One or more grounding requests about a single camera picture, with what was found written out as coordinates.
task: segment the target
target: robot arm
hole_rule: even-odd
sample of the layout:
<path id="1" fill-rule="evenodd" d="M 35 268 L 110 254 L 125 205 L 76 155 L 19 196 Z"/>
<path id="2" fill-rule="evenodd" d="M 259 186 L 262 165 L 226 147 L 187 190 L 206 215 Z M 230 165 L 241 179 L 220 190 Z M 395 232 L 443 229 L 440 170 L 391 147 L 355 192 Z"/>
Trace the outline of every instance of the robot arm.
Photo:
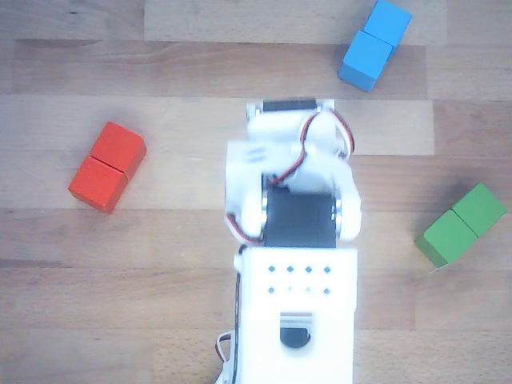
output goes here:
<path id="1" fill-rule="evenodd" d="M 333 100 L 249 104 L 247 120 L 226 156 L 226 223 L 244 247 L 217 384 L 351 384 L 357 250 L 336 244 L 361 228 L 352 134 Z"/>

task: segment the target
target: wooden block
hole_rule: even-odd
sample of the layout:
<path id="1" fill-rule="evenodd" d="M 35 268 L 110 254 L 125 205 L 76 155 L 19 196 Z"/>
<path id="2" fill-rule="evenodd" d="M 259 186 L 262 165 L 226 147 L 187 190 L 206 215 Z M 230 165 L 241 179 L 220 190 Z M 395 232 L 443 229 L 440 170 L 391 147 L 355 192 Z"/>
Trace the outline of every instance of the wooden block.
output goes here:
<path id="1" fill-rule="evenodd" d="M 412 15 L 385 0 L 377 0 L 362 30 L 397 49 Z"/>
<path id="2" fill-rule="evenodd" d="M 464 221 L 448 210 L 416 239 L 416 245 L 439 268 L 454 262 L 476 239 Z"/>
<path id="3" fill-rule="evenodd" d="M 452 211 L 479 237 L 506 213 L 505 206 L 482 183 L 461 198 Z"/>
<path id="4" fill-rule="evenodd" d="M 144 140 L 122 126 L 108 122 L 90 150 L 90 156 L 123 172 L 130 180 L 146 154 Z"/>
<path id="5" fill-rule="evenodd" d="M 341 80 L 370 92 L 380 76 L 392 46 L 359 31 L 350 44 L 338 72 Z"/>
<path id="6" fill-rule="evenodd" d="M 123 172 L 86 156 L 68 189 L 78 200 L 109 214 L 126 184 L 128 179 Z"/>

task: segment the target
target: blue cube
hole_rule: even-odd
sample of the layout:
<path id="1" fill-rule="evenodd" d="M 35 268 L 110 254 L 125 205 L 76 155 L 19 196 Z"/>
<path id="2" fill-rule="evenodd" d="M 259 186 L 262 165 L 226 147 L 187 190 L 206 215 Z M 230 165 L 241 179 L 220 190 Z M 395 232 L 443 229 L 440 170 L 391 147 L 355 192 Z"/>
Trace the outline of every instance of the blue cube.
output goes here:
<path id="1" fill-rule="evenodd" d="M 367 34 L 387 42 L 397 48 L 403 34 L 406 32 L 412 15 L 385 0 L 377 0 L 365 26 L 362 28 Z"/>
<path id="2" fill-rule="evenodd" d="M 341 80 L 370 92 L 384 69 L 392 48 L 386 42 L 359 31 L 345 54 L 338 76 Z"/>

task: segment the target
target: green cube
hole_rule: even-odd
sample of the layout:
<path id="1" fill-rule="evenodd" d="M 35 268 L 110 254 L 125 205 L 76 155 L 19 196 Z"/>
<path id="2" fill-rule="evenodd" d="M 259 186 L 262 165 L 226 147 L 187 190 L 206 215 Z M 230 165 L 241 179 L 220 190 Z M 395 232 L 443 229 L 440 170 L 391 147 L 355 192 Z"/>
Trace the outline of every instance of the green cube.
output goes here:
<path id="1" fill-rule="evenodd" d="M 455 212 L 467 225 L 476 233 L 482 236 L 496 221 L 506 213 L 503 204 L 489 192 L 483 184 L 477 184 L 452 207 Z"/>
<path id="2" fill-rule="evenodd" d="M 476 239 L 464 221 L 448 210 L 416 239 L 416 245 L 439 268 L 454 262 Z"/>

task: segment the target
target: wood plank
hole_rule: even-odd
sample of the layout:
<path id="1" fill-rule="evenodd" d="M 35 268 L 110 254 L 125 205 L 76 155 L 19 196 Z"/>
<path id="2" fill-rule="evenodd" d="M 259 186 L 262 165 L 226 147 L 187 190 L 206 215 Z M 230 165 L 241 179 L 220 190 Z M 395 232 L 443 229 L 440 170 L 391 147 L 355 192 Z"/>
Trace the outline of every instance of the wood plank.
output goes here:
<path id="1" fill-rule="evenodd" d="M 106 122 L 144 137 L 149 153 L 224 155 L 245 140 L 244 98 L 132 98 L 10 95 L 0 97 L 0 148 L 80 150 L 86 154 Z M 337 100 L 358 154 L 434 154 L 431 101 Z"/>
<path id="2" fill-rule="evenodd" d="M 215 336 L 213 330 L 156 330 L 154 382 L 214 382 L 220 361 L 208 340 Z M 510 332 L 360 330 L 354 381 L 501 384 L 512 375 L 511 341 Z"/>
<path id="3" fill-rule="evenodd" d="M 146 0 L 146 40 L 348 44 L 374 0 L 162 2 Z M 402 43 L 446 43 L 446 0 L 396 1 L 414 17 Z"/>
<path id="4" fill-rule="evenodd" d="M 359 330 L 412 330 L 415 327 L 416 273 L 360 270 L 356 328 Z"/>
<path id="5" fill-rule="evenodd" d="M 512 273 L 446 266 L 418 281 L 419 330 L 512 330 Z"/>
<path id="6" fill-rule="evenodd" d="M 478 182 L 512 207 L 507 159 L 354 156 L 350 161 L 365 212 L 443 212 Z"/>
<path id="7" fill-rule="evenodd" d="M 356 154 L 434 154 L 431 101 L 337 100 L 336 108 L 354 132 Z"/>
<path id="8" fill-rule="evenodd" d="M 231 267 L 0 268 L 0 329 L 226 328 L 234 277 Z"/>
<path id="9" fill-rule="evenodd" d="M 508 46 L 429 46 L 426 60 L 429 98 L 512 100 Z"/>
<path id="10" fill-rule="evenodd" d="M 12 90 L 13 58 L 14 42 L 0 40 L 0 94 L 8 94 Z"/>
<path id="11" fill-rule="evenodd" d="M 0 242 L 17 268 L 231 268 L 238 249 L 220 210 L 4 210 Z"/>
<path id="12" fill-rule="evenodd" d="M 434 101 L 435 152 L 509 158 L 512 102 Z"/>
<path id="13" fill-rule="evenodd" d="M 0 4 L 0 38 L 143 39 L 144 0 Z"/>
<path id="14" fill-rule="evenodd" d="M 30 94 L 426 99 L 424 46 L 397 50 L 370 94 L 338 78 L 346 49 L 311 44 L 21 41 L 13 88 Z M 54 51 L 60 54 L 54 57 Z"/>
<path id="15" fill-rule="evenodd" d="M 227 330 L 156 330 L 153 383 L 216 382 L 222 370 L 222 362 L 215 353 L 214 345 L 217 336 Z"/>
<path id="16" fill-rule="evenodd" d="M 510 46 L 512 3 L 507 0 L 448 0 L 448 42 Z"/>
<path id="17" fill-rule="evenodd" d="M 354 243 L 359 268 L 433 270 L 414 239 L 440 214 L 365 213 Z M 510 232 L 512 214 L 506 214 L 454 268 L 512 270 Z M 238 248 L 221 210 L 118 210 L 111 216 L 92 210 L 3 210 L 0 242 L 0 268 L 229 269 Z"/>
<path id="18" fill-rule="evenodd" d="M 0 330 L 4 382 L 152 383 L 150 330 Z"/>
<path id="19" fill-rule="evenodd" d="M 356 333 L 354 382 L 502 384 L 512 377 L 511 332 Z"/>
<path id="20" fill-rule="evenodd" d="M 0 208 L 88 208 L 67 190 L 83 155 L 0 151 Z M 442 212 L 478 182 L 512 207 L 508 159 L 354 156 L 350 162 L 365 212 Z M 225 156 L 214 154 L 148 155 L 117 209 L 223 210 L 224 167 Z"/>
<path id="21" fill-rule="evenodd" d="M 149 270 L 1 268 L 0 329 L 147 328 Z"/>

